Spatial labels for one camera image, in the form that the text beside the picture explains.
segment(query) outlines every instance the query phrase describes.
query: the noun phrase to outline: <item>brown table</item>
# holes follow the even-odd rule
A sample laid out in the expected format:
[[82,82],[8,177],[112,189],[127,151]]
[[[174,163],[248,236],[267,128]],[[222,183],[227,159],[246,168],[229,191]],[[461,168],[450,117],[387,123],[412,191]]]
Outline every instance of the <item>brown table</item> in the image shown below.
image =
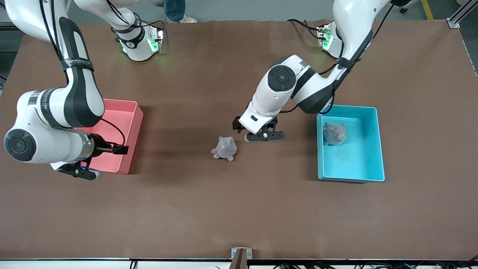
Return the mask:
[[[104,98],[144,112],[131,175],[90,182],[0,150],[0,258],[466,259],[478,251],[478,81],[445,21],[386,22],[337,92],[373,106],[386,180],[317,180],[315,115],[279,117],[281,142],[231,130],[269,66],[333,60],[290,22],[170,24],[164,55],[129,60],[106,25],[81,26]],[[51,45],[25,37],[0,134],[25,91],[65,84]],[[215,160],[219,136],[235,161]]]

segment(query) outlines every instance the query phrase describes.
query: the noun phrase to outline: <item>jeans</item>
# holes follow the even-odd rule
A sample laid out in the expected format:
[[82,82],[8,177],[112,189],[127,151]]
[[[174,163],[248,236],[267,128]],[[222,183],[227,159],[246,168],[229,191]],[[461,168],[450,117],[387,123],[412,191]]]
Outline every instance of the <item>jeans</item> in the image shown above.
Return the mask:
[[164,13],[171,21],[178,22],[182,20],[185,9],[185,0],[164,0]]

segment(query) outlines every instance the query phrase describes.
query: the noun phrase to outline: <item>gray plush toy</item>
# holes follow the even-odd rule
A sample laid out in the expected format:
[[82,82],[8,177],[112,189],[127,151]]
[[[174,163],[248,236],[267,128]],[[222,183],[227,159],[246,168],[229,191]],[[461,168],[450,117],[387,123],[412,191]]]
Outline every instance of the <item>gray plush toy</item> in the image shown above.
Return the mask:
[[324,130],[324,144],[325,145],[340,145],[345,138],[347,133],[345,132],[345,126],[343,123],[339,125],[326,123]]
[[234,143],[234,138],[230,137],[219,137],[219,143],[217,147],[211,150],[211,153],[214,154],[214,159],[224,158],[229,161],[234,160],[233,155],[237,151],[236,144]]

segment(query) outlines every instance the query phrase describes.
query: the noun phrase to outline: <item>metal frame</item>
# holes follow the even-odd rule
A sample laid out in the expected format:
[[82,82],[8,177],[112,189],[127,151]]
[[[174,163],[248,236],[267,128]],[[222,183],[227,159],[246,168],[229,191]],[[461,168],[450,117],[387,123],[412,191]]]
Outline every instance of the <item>metal frame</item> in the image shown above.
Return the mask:
[[465,18],[477,6],[478,0],[469,0],[463,4],[450,18],[447,18],[450,29],[460,28],[459,22]]

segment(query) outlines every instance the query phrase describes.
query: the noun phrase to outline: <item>floor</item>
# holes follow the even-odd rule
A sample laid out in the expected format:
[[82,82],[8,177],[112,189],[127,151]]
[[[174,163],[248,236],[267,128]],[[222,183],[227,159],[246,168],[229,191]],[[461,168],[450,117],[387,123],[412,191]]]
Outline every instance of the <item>floor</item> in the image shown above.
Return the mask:
[[[446,19],[459,7],[455,0],[428,0],[428,2],[433,18],[436,20]],[[186,0],[186,14],[196,18],[199,22],[225,20],[286,21],[291,18],[313,21],[322,18],[332,19],[332,4],[333,0]],[[146,0],[134,5],[131,10],[147,21],[166,20],[163,9],[152,6]],[[386,9],[382,10],[377,20],[381,20],[385,12]],[[101,18],[82,11],[73,1],[68,15],[78,24],[106,23]],[[0,7],[0,21],[7,19],[5,10]],[[427,16],[420,1],[413,4],[405,14],[401,14],[399,8],[394,8],[387,18],[387,20],[426,19]],[[471,60],[478,66],[478,27],[476,25],[478,25],[478,9],[473,10],[460,23],[460,31]],[[14,53],[2,52],[18,51],[22,36],[23,34],[20,31],[0,31],[0,76],[8,77],[15,60]]]

